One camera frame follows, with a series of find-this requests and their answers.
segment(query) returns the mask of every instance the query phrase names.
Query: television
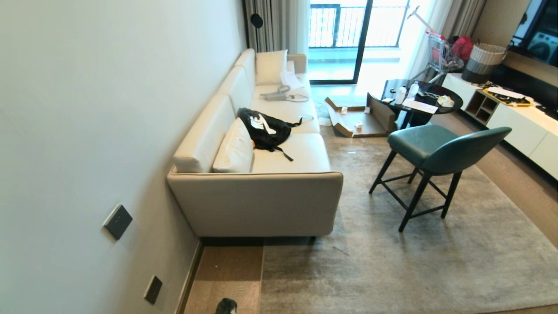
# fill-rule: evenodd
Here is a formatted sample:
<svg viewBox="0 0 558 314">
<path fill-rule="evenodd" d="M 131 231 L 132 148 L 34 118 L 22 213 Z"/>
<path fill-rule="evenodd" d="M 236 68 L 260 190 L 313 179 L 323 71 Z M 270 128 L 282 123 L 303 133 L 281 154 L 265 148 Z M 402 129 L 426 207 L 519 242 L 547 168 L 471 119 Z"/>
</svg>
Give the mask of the television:
<svg viewBox="0 0 558 314">
<path fill-rule="evenodd" d="M 558 67 L 558 1 L 531 0 L 509 50 Z"/>
</svg>

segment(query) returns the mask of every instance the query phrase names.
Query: woven basket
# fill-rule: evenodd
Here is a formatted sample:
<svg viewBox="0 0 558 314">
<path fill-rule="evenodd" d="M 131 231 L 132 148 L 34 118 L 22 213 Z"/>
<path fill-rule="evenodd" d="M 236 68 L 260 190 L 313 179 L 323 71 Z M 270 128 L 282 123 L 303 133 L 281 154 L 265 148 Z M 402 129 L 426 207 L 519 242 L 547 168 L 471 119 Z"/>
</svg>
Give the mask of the woven basket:
<svg viewBox="0 0 558 314">
<path fill-rule="evenodd" d="M 471 83 L 484 83 L 506 56 L 506 48 L 475 44 L 461 78 Z"/>
</svg>

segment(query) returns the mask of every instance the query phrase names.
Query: wall socket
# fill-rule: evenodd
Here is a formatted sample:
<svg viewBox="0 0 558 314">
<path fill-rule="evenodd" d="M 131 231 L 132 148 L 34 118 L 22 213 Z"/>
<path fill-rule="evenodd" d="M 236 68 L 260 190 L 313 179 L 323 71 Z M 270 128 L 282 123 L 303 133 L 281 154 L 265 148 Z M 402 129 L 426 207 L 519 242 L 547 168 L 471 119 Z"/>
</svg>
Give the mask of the wall socket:
<svg viewBox="0 0 558 314">
<path fill-rule="evenodd" d="M 120 239 L 126 228 L 132 222 L 132 216 L 126 211 L 122 204 L 119 204 L 104 223 L 105 229 L 116 239 Z"/>
<path fill-rule="evenodd" d="M 143 295 L 143 298 L 154 305 L 155 301 L 157 301 L 157 297 L 159 296 L 159 291 L 161 291 L 162 286 L 163 282 L 159 278 L 157 278 L 157 276 L 153 276 L 153 278 L 151 278 L 149 287 L 147 287 L 147 290 Z"/>
</svg>

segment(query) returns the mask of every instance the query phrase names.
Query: plastic bottle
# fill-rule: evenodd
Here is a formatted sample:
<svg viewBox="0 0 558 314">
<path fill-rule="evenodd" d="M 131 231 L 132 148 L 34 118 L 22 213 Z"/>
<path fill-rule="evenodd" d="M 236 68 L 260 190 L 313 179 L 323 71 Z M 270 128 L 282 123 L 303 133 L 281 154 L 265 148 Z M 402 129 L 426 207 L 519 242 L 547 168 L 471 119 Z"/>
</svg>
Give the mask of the plastic bottle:
<svg viewBox="0 0 558 314">
<path fill-rule="evenodd" d="M 417 95 L 417 93 L 419 92 L 419 85 L 418 83 L 415 81 L 413 83 L 413 85 L 411 85 L 411 88 L 409 88 L 409 95 L 407 96 L 407 98 L 409 99 L 415 99 L 415 96 Z"/>
<path fill-rule="evenodd" d="M 397 91 L 397 96 L 395 97 L 395 104 L 402 104 L 405 100 L 405 94 L 407 93 L 407 89 L 405 87 L 399 87 Z"/>
</svg>

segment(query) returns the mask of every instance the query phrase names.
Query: balcony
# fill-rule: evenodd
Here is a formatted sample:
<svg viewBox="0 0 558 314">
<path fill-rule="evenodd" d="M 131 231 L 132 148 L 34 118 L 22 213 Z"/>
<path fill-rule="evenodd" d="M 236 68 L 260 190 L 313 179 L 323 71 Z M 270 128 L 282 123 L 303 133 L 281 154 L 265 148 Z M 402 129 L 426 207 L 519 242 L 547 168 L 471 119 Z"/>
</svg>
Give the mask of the balcony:
<svg viewBox="0 0 558 314">
<path fill-rule="evenodd" d="M 312 80 L 352 79 L 366 0 L 311 0 L 309 24 L 309 76 Z M 399 40 L 408 0 L 375 0 L 365 41 L 361 80 L 396 68 Z"/>
</svg>

